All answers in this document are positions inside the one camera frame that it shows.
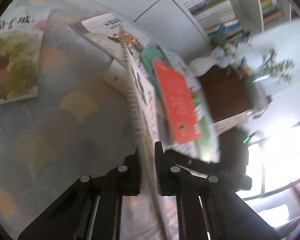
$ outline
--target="cartoon character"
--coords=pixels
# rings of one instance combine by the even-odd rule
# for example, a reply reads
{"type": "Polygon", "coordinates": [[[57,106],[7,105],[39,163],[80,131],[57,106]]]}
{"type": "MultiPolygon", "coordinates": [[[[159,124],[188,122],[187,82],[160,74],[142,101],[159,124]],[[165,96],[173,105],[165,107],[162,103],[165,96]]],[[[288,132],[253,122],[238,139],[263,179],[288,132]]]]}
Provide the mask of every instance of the cartoon character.
{"type": "Polygon", "coordinates": [[[6,100],[11,90],[9,83],[9,72],[7,67],[10,63],[8,53],[0,53],[0,98],[6,100]]]}
{"type": "Polygon", "coordinates": [[[131,33],[128,33],[126,31],[121,30],[119,31],[119,34],[113,34],[113,37],[118,39],[120,42],[124,41],[132,54],[140,54],[144,49],[138,39],[135,38],[131,33]]]}
{"type": "Polygon", "coordinates": [[[146,101],[146,97],[145,97],[145,90],[144,90],[143,85],[141,83],[141,78],[139,76],[139,73],[137,73],[137,79],[138,79],[138,84],[139,84],[139,87],[140,87],[141,98],[147,106],[147,101],[146,101]]]}
{"type": "Polygon", "coordinates": [[[134,82],[135,82],[135,84],[136,84],[136,87],[137,87],[137,89],[138,89],[138,92],[139,92],[139,95],[140,95],[140,90],[139,90],[139,86],[138,86],[137,78],[136,78],[136,75],[135,75],[135,73],[134,73],[134,69],[133,69],[133,67],[132,67],[132,66],[131,66],[131,72],[132,72],[132,75],[133,75],[133,77],[134,77],[134,82]]]}

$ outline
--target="children's book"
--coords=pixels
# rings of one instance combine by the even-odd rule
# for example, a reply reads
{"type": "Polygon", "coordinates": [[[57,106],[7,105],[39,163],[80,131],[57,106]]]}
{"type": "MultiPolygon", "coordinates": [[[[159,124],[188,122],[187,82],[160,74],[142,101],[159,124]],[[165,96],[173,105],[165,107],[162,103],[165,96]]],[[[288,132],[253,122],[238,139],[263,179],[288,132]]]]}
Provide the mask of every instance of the children's book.
{"type": "Polygon", "coordinates": [[[0,17],[0,104],[38,95],[38,64],[51,5],[10,7],[0,17]]]}

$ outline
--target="window frame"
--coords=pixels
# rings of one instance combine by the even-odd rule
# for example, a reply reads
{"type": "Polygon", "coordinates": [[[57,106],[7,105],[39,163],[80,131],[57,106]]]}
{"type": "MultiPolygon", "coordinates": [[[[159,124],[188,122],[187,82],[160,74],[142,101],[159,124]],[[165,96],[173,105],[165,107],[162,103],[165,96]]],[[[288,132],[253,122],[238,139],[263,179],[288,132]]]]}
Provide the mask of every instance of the window frame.
{"type": "MultiPolygon", "coordinates": [[[[300,126],[300,122],[296,123],[295,125],[293,125],[292,127],[290,128],[293,128],[293,127],[298,127],[300,126]]],[[[269,139],[270,137],[267,137],[267,138],[263,138],[263,139],[260,139],[258,141],[255,141],[253,143],[250,143],[248,144],[248,147],[254,145],[254,144],[258,144],[261,151],[263,151],[264,147],[265,147],[265,143],[266,141],[269,139]]],[[[259,195],[255,195],[255,196],[252,196],[252,197],[247,197],[247,198],[243,198],[242,200],[243,201],[248,201],[248,200],[252,200],[252,199],[257,199],[257,198],[264,198],[264,197],[268,197],[268,196],[272,196],[274,194],[277,194],[277,193],[280,193],[284,190],[287,190],[289,188],[292,188],[294,187],[295,185],[299,184],[300,183],[300,178],[289,183],[288,185],[284,186],[284,187],[280,187],[278,189],[275,189],[273,191],[270,191],[270,192],[265,192],[265,181],[266,181],[266,177],[265,177],[265,173],[266,173],[266,169],[265,169],[265,166],[263,164],[263,160],[262,160],[262,184],[261,184],[261,193],[259,195]]]]}

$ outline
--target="stack of books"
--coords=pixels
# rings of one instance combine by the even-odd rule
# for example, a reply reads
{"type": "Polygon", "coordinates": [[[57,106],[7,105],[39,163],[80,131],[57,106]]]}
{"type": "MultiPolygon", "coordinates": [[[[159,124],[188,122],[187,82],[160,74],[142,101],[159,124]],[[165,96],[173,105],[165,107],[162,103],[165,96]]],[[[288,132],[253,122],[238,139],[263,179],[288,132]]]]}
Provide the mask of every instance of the stack of books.
{"type": "Polygon", "coordinates": [[[260,0],[260,2],[264,24],[272,22],[281,16],[277,0],[260,0]]]}
{"type": "Polygon", "coordinates": [[[235,19],[235,13],[230,0],[180,1],[193,14],[207,34],[217,31],[220,25],[226,27],[239,25],[238,20],[235,19]]]}

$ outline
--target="picture book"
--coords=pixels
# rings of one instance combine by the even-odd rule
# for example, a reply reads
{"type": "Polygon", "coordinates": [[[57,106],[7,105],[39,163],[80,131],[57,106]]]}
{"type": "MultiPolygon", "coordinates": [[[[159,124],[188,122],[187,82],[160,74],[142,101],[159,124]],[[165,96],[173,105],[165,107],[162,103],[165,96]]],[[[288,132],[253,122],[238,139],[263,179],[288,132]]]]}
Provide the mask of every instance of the picture book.
{"type": "Polygon", "coordinates": [[[38,95],[38,64],[50,4],[8,8],[0,17],[0,104],[38,95]]]}
{"type": "Polygon", "coordinates": [[[127,44],[133,57],[139,57],[150,41],[150,38],[117,13],[84,20],[73,25],[72,29],[120,61],[123,60],[121,41],[127,44]]]}
{"type": "Polygon", "coordinates": [[[200,138],[201,128],[185,77],[156,60],[154,67],[175,143],[183,144],[200,138]]]}

